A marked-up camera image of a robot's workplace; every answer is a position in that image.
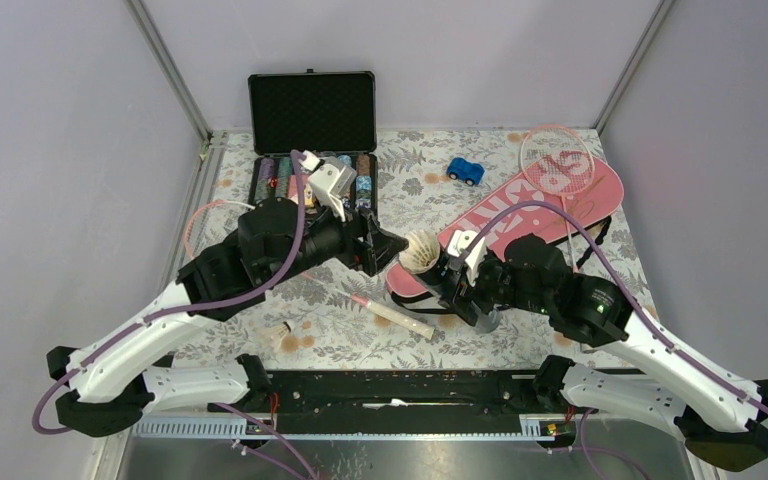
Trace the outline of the white shuttlecock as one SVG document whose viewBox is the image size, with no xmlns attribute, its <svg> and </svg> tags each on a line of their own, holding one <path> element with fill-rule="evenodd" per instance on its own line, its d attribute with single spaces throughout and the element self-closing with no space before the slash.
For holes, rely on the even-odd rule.
<svg viewBox="0 0 768 480">
<path fill-rule="evenodd" d="M 273 351 L 278 351 L 281 348 L 284 339 L 293 331 L 293 329 L 294 324 L 292 322 L 284 321 L 280 324 L 263 329 L 261 337 Z"/>
<path fill-rule="evenodd" d="M 439 260 L 441 247 L 436 235 L 430 230 L 414 230 L 405 235 L 407 247 L 398 255 L 402 268 L 410 274 L 421 274 L 431 269 Z"/>
</svg>

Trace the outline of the black shuttlecock tube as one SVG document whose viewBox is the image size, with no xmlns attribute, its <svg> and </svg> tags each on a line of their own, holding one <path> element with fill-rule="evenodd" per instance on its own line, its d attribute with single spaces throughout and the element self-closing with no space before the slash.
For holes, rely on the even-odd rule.
<svg viewBox="0 0 768 480">
<path fill-rule="evenodd" d="M 438 262 L 431 269 L 421 274 L 410 274 L 407 272 L 420 285 L 422 285 L 429 293 L 431 293 L 437 299 L 439 305 L 440 305 L 441 274 L 443 273 L 444 263 L 445 263 L 445 260 L 443 259 L 443 255 L 447 254 L 446 245 L 443 245 L 440 243 L 440 247 L 441 247 L 440 258 Z M 496 330 L 498 326 L 472 326 L 472 327 L 480 333 L 490 333 Z"/>
</svg>

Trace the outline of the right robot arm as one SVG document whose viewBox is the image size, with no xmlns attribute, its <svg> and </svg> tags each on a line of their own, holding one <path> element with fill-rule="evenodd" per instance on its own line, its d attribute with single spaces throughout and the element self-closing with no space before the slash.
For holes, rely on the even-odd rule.
<svg viewBox="0 0 768 480">
<path fill-rule="evenodd" d="M 499 308 L 545 315 L 564 337 L 616 356 L 649 384 L 604 374 L 551 355 L 533 382 L 535 402 L 619 415 L 660 430 L 701 460 L 741 472 L 768 458 L 768 380 L 748 380 L 714 365 L 654 323 L 614 283 L 574 272 L 535 235 L 502 256 L 474 251 L 457 261 L 471 232 L 459 233 L 434 264 L 441 302 L 472 325 Z"/>
</svg>

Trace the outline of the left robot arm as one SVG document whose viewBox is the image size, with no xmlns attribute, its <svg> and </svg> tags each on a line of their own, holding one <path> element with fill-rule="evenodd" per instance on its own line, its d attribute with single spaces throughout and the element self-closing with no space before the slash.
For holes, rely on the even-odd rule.
<svg viewBox="0 0 768 480">
<path fill-rule="evenodd" d="M 267 292 L 329 260 L 368 276 L 380 273 L 407 240 L 382 229 L 369 209 L 307 219 L 302 205 L 268 199 L 239 217 L 235 230 L 184 265 L 142 311 L 84 348 L 59 346 L 46 361 L 61 432 L 106 437 L 145 414 L 200 404 L 269 401 L 260 359 L 244 354 L 220 366 L 175 368 L 171 354 L 204 330 L 262 303 Z"/>
</svg>

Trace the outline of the blue toy car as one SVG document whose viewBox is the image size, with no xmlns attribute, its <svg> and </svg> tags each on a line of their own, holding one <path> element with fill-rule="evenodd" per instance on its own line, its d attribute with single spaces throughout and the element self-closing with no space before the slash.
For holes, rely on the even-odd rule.
<svg viewBox="0 0 768 480">
<path fill-rule="evenodd" d="M 446 175 L 451 180 L 458 180 L 469 186 L 476 186 L 482 182 L 485 169 L 478 163 L 473 163 L 463 157 L 454 157 L 447 169 Z"/>
</svg>

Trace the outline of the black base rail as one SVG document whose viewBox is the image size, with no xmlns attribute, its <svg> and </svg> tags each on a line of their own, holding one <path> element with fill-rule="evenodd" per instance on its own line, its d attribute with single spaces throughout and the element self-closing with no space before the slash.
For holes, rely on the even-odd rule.
<svg viewBox="0 0 768 480">
<path fill-rule="evenodd" d="M 233 403 L 299 435 L 517 434 L 522 417 L 567 419 L 573 407 L 535 391 L 533 370 L 271 370 Z"/>
</svg>

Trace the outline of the black poker chip case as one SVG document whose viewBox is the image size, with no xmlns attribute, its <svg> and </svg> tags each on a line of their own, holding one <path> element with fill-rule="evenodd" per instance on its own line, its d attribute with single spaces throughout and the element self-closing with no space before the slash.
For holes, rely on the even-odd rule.
<svg viewBox="0 0 768 480">
<path fill-rule="evenodd" d="M 292 150 L 334 157 L 357 172 L 347 208 L 378 210 L 375 75 L 371 71 L 253 74 L 247 80 L 257 154 L 250 204 L 296 194 Z"/>
</svg>

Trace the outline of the pink racket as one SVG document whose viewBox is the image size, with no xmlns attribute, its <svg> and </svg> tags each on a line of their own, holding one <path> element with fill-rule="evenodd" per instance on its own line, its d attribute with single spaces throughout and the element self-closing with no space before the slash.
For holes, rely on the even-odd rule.
<svg viewBox="0 0 768 480">
<path fill-rule="evenodd" d="M 581 136 L 562 125 L 530 129 L 522 139 L 519 167 L 525 179 L 545 195 L 567 201 L 593 182 L 595 160 Z"/>
<path fill-rule="evenodd" d="M 183 233 L 183 243 L 189 258 L 195 258 L 208 246 L 219 242 L 233 229 L 240 215 L 253 209 L 254 207 L 250 204 L 229 200 L 216 200 L 197 208 L 186 222 Z M 428 340 L 433 336 L 434 328 L 432 326 L 411 316 L 367 297 L 343 291 L 332 284 L 315 278 L 307 272 L 302 273 L 301 276 L 310 282 L 319 284 L 329 293 L 341 295 L 362 308 L 387 319 L 392 324 L 405 328 Z"/>
</svg>

